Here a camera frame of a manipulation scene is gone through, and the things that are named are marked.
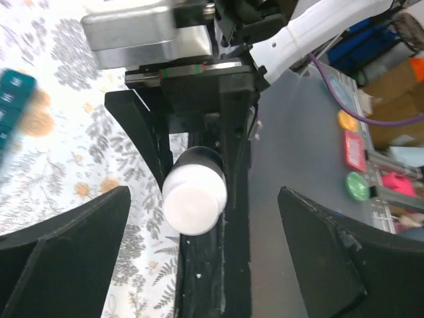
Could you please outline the white pill bottle blue label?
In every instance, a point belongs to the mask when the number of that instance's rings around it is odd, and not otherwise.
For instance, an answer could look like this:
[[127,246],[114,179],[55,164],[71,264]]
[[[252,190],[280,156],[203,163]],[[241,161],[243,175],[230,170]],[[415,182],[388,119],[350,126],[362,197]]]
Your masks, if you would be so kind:
[[176,160],[162,186],[165,220],[187,236],[210,231],[227,204],[223,159],[211,148],[194,146]]

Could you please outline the teal weekly pill organizer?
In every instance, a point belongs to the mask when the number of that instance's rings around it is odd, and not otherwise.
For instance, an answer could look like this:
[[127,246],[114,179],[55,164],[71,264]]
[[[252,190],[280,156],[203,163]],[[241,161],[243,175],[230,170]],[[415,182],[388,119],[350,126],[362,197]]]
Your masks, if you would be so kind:
[[10,68],[1,72],[1,161],[36,87],[32,76]]

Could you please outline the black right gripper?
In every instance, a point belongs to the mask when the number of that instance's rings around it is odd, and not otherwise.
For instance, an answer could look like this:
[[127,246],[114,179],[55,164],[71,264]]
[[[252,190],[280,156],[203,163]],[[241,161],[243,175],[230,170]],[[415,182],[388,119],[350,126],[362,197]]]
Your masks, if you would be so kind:
[[[247,70],[251,76],[233,76]],[[159,188],[173,165],[165,124],[155,116],[217,113],[220,108],[221,150],[229,203],[236,205],[236,182],[252,100],[268,88],[265,67],[249,56],[182,58],[170,63],[140,66],[125,72],[125,85],[134,91],[111,91],[104,105],[120,124],[152,172]]]

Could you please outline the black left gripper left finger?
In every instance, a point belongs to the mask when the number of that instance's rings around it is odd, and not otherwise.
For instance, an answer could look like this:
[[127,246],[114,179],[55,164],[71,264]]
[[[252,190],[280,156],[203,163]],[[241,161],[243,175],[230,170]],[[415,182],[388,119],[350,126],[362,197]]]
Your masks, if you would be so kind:
[[100,317],[130,205],[118,186],[1,236],[1,316]]

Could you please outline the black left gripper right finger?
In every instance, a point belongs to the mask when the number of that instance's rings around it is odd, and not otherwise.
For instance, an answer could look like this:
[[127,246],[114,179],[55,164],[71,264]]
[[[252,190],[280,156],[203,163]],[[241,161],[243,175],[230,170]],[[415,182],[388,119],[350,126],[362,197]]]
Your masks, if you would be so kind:
[[422,317],[423,243],[283,187],[278,206],[309,317]]

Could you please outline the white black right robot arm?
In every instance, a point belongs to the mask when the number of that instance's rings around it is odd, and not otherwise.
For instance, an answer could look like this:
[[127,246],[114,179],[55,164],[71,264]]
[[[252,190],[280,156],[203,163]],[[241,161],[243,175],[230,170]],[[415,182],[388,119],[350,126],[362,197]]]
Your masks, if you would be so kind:
[[145,159],[159,186],[170,173],[170,134],[219,143],[235,198],[244,146],[260,94],[303,55],[389,1],[159,1],[107,15],[108,68],[125,67],[127,89],[105,107]]

